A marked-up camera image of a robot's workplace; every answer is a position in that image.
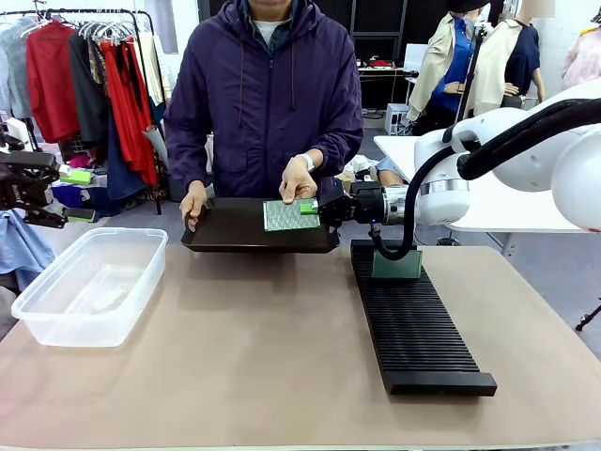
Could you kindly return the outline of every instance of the blue shirt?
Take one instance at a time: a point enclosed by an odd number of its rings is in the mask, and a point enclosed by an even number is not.
[[[525,96],[530,90],[534,71],[541,67],[541,51],[536,28],[522,22],[519,24],[522,25],[522,31],[517,38],[516,48],[507,61],[505,82],[517,87],[520,96]]]
[[[0,274],[15,272],[23,291],[54,261],[54,252],[15,210],[0,212]]]
[[[468,71],[470,70],[470,61],[473,56],[474,46],[471,39],[468,38],[466,23],[463,19],[453,17],[455,21],[455,52],[453,63],[449,71],[444,76],[430,98],[431,106],[444,107],[453,112],[459,111],[461,102],[460,94],[447,94],[444,87],[450,83],[466,83]]]

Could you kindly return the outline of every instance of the purple jacket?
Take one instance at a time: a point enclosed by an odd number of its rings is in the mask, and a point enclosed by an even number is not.
[[[276,198],[287,162],[324,154],[314,177],[333,185],[359,150],[359,73],[345,28],[311,0],[297,0],[285,42],[270,54],[240,1],[194,30],[165,115],[171,173],[188,186],[207,178],[207,134],[215,133],[217,196]]]

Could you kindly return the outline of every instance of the red garment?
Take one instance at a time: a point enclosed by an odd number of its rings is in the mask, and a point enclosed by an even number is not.
[[[51,22],[27,39],[31,110],[47,143],[72,139],[79,132],[69,58],[69,38],[73,33],[72,28]]]
[[[152,125],[146,86],[138,67],[133,44],[100,47],[106,61],[106,75],[123,159],[131,170],[139,172],[145,184],[157,185],[154,147],[143,135]]]

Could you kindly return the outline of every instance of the green sponge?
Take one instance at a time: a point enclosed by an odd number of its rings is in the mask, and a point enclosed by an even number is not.
[[[71,185],[89,185],[92,182],[92,173],[72,170],[70,176],[61,176],[60,181]]]

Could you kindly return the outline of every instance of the green card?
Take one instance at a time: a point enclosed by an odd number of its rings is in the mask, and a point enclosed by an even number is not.
[[[321,222],[316,214],[303,211],[313,209],[314,199],[295,200],[287,205],[281,200],[263,202],[263,226],[266,232],[303,230],[320,228]]]
[[[374,251],[374,279],[419,279],[422,276],[422,251],[409,251],[399,261],[390,261]]]

